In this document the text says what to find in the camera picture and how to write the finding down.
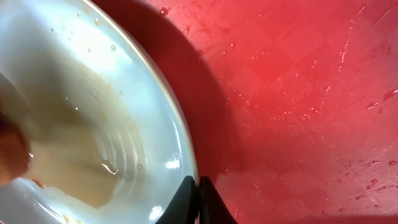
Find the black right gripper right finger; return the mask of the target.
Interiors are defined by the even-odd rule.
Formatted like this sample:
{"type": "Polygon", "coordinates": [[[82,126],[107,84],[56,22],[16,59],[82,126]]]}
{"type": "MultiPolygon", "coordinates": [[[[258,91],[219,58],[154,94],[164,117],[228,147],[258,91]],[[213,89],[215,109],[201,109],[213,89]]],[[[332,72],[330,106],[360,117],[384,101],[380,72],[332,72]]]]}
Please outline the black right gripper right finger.
{"type": "Polygon", "coordinates": [[[199,224],[238,224],[209,177],[200,178],[199,224]]]}

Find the light blue plate top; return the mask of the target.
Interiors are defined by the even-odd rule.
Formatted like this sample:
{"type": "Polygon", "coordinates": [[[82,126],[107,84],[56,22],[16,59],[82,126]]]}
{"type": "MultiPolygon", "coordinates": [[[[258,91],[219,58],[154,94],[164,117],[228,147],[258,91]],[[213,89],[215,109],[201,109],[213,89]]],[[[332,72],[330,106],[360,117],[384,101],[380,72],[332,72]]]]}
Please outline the light blue plate top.
{"type": "Polygon", "coordinates": [[[91,1],[1,2],[1,112],[30,162],[3,223],[155,223],[197,176],[167,80],[91,1]]]}

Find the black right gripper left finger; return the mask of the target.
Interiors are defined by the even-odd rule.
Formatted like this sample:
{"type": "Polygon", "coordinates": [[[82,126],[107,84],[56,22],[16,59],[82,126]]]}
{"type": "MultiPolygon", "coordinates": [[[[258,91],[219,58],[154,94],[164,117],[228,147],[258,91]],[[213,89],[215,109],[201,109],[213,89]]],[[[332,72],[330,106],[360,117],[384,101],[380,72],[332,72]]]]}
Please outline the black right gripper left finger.
{"type": "Polygon", "coordinates": [[[186,176],[156,224],[195,224],[197,206],[197,186],[192,176],[186,176]]]}

